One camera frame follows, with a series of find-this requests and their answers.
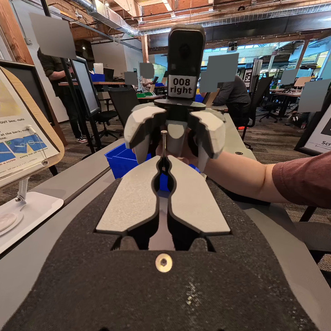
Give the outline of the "black wheeled office chair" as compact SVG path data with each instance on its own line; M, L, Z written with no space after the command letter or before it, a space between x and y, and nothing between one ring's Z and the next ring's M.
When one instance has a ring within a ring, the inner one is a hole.
M108 130L106 128L107 126L110 126L110 120L114 119L115 117L117 117L117 112L115 110L113 111L100 111L98 113L95 113L93 115L93 120L98 123L98 124L103 124L103 130L98 132L98 136L99 138L102 138L104 136L108 137L111 136L116 140L119 139L118 136L115 135L115 133L119 134L119 136L121 136L121 133L119 131L115 131L115 130Z

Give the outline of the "instruction sheet on stand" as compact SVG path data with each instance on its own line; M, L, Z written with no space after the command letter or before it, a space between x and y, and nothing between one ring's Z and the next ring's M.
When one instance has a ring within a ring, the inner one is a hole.
M3 67L0 83L0 187L19 183L16 197L1 205L2 254L63 206L63 199L27 187L32 175L63 158L64 145L23 83Z

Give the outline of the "tilted wooden document stand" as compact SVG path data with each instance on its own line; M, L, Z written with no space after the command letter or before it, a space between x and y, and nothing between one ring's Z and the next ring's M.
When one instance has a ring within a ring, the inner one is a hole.
M216 98L218 93L219 93L219 88L215 92L207 92L205 94L205 97L204 97L202 103L205 104L207 108L211 108L213 105L213 101Z

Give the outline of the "silver ventilation duct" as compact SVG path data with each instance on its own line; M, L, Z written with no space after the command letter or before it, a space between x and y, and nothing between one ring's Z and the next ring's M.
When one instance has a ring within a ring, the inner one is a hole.
M253 10L235 10L230 12L229 8L220 11L207 11L193 14L185 14L180 17L172 17L170 19L155 19L151 21L142 22L139 27L133 27L124 22L121 16L119 16L110 8L106 7L103 2L100 1L72 1L78 6L83 7L87 13L96 18L97 20L104 22L109 27L122 31L122 33L128 33L135 36L138 35L150 35L169 32L176 24L184 24L186 26L192 26L194 24L200 25L203 28L224 26L234 23L254 22L265 19L278 19L307 14L319 14L330 12L330 1L322 1L314 4L294 6L290 7L273 6L273 7L261 7Z

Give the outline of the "person's right forearm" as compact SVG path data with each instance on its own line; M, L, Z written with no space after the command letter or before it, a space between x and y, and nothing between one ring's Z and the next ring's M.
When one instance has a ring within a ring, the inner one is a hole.
M222 152L204 173L235 194L269 203L331 208L331 152L291 161L262 164Z

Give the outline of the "printed instruction poster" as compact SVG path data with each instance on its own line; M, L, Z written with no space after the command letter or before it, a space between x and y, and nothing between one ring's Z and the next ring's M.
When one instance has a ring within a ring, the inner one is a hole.
M18 78L2 67L0 77L0 176L4 186L44 168L44 154L27 125L43 142L48 166L55 164L56 157L63 157L64 146Z

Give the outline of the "black framed board stand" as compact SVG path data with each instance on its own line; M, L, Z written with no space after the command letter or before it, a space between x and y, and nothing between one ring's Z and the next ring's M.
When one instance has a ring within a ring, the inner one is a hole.
M51 38L49 42L41 42L41 52L47 56L58 57L63 67L61 71L53 71L48 78L57 82L66 77L66 81L63 82L64 85L60 85L59 82L58 86L63 90L66 86L65 84L68 84L71 93L70 100L74 103L70 109L76 109L79 122L84 127L83 131L86 134L88 146L93 154L103 148L96 122L93 118L101 108L99 101L97 101L96 91L93 87L87 63L75 54L74 42L72 37L70 37L68 23L51 17L47 1L42 0L41 5L45 16L48 17L45 21Z
M57 120L35 66L5 60L0 60L0 65L20 80L48 122L55 127Z

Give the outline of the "black office chair seat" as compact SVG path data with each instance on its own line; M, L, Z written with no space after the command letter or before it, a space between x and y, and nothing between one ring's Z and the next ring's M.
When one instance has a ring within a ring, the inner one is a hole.
M325 254L331 254L331 226L320 222L310 222L316 207L308 206L299 222L294 226L314 259L320 260Z

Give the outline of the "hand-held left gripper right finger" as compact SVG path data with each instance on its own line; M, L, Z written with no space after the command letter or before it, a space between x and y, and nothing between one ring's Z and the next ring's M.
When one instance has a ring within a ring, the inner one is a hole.
M189 250L196 238L229 235L229 225L203 176L174 156L167 161L167 225L175 250Z

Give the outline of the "person's right hand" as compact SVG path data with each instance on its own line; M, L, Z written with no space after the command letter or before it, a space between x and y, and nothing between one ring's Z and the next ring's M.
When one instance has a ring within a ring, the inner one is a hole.
M198 167L198 157L196 157L192 153L192 151L191 151L191 149L188 145L188 135L189 135L190 131L191 131L190 129L186 129L186 131L185 131L185 135L183 136L183 146L182 146L182 149L181 149L179 154L171 153L170 152L170 147L169 147L170 144L169 144L169 142L167 142L167 148L166 148L166 151L165 151L165 155L166 156L169 156L169 155L174 156L177 159L179 159L180 161L184 162L185 164L187 164L187 165L192 164L200 170L200 168Z

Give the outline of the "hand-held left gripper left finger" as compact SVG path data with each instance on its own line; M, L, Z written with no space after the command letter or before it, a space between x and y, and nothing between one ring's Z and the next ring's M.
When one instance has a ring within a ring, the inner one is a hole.
M122 177L96 226L97 233L130 236L139 249L148 249L159 227L161 161L155 156Z

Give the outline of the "black mesh office chair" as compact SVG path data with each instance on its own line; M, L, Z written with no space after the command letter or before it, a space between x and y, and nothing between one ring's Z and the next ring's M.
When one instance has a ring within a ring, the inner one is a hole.
M115 111L123 127L125 127L132 109L140 105L135 89L113 88L108 91Z

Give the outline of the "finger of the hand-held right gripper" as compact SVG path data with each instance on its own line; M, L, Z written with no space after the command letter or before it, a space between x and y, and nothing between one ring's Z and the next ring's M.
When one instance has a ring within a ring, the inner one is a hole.
M189 114L189 147L198 158L201 173L210 159L218 159L225 145L226 127L223 119L207 111Z
M167 111L151 103L132 109L124 128L124 139L126 148L134 150L138 164L144 163L149 153L155 156L166 119Z

